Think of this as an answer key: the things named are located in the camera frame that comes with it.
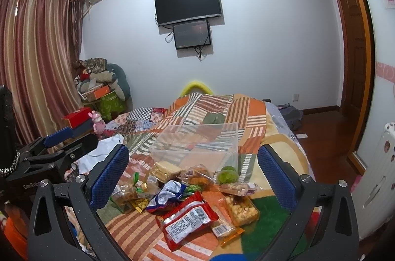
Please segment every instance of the white radiator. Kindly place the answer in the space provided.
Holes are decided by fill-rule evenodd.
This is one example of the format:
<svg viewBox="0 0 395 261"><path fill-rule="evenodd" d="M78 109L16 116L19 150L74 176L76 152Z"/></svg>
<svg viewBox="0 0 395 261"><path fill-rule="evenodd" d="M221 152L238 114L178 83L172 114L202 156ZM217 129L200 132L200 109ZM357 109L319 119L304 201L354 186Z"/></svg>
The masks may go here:
<svg viewBox="0 0 395 261"><path fill-rule="evenodd" d="M395 123L386 124L375 155L352 193L359 238L376 231L395 212Z"/></svg>

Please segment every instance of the gray bag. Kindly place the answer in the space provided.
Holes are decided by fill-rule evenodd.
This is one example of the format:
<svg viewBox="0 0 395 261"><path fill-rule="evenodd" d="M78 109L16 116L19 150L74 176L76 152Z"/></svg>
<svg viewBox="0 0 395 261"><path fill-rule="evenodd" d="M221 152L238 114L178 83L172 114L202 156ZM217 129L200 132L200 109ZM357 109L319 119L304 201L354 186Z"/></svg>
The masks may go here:
<svg viewBox="0 0 395 261"><path fill-rule="evenodd" d="M285 105L278 105L281 115L291 131L296 131L302 124L303 112L291 106L290 103Z"/></svg>

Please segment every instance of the striped blanket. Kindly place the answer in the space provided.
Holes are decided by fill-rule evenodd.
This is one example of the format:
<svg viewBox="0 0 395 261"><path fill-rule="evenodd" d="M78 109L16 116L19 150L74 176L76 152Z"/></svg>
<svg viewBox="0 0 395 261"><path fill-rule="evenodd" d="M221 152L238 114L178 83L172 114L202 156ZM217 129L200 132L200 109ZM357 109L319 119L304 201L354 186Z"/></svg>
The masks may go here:
<svg viewBox="0 0 395 261"><path fill-rule="evenodd" d="M130 151L130 163L122 175L127 180L135 171L138 157L146 157L148 148L169 125L198 125L234 123L238 125L238 172L242 181L253 181L265 189L260 196L273 195L270 186L256 163L261 144L272 144L284 160L299 172L308 173L309 165L304 154L285 135L278 133L270 115L266 117L265 103L241 95L212 96L191 93L177 99L165 112L163 119L152 129L125 137ZM265 142L265 133L269 132ZM221 196L215 188L203 194ZM209 260L222 253L242 253L241 241L236 240L227 248L218 247L213 233L206 229L196 237L189 238L179 250L171 252L157 227L155 215L146 211L120 214L110 204L98 210L98 214L113 238L133 261L138 260Z"/></svg>

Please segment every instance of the small screen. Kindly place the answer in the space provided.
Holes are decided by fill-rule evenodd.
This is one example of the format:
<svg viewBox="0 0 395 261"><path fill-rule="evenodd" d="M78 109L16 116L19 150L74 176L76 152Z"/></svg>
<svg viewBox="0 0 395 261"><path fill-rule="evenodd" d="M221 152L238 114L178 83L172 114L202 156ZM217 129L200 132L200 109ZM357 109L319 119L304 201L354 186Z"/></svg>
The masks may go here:
<svg viewBox="0 0 395 261"><path fill-rule="evenodd" d="M207 20L181 23L173 26L176 49L210 45Z"/></svg>
<svg viewBox="0 0 395 261"><path fill-rule="evenodd" d="M220 0L155 0L158 26L221 16Z"/></svg>

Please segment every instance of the bed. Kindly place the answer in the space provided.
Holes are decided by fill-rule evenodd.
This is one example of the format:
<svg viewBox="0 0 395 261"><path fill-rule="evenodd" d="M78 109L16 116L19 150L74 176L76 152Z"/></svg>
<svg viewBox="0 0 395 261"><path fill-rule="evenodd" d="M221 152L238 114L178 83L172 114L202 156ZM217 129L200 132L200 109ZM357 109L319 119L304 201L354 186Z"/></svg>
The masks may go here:
<svg viewBox="0 0 395 261"><path fill-rule="evenodd" d="M134 261L199 261L210 260L217 255L228 253L243 253L251 255L252 258L256 257L267 247L288 217L288 211L279 206L256 162L259 147L270 144L299 174L313 176L303 148L286 125L277 107L241 94L213 96L191 93L177 99L166 111L139 108L124 114L117 125L123 126L132 120L150 121L151 119L158 120L151 128L124 133L123 143L130 151L130 163L121 179L127 180L131 177L134 172L133 164L146 157L149 146L166 126L237 122L240 180L255 182L263 188L252 197L254 204L260 210L261 217L258 223L246 226L245 233L224 248L218 246L213 233L207 230L204 234L185 242L179 250L171 252L156 225L155 215L146 211L122 214L108 203L105 208L98 210L98 215L110 234ZM207 200L209 197L221 195L216 188L203 192ZM90 252L71 209L68 209L68 215L78 231L79 242Z"/></svg>

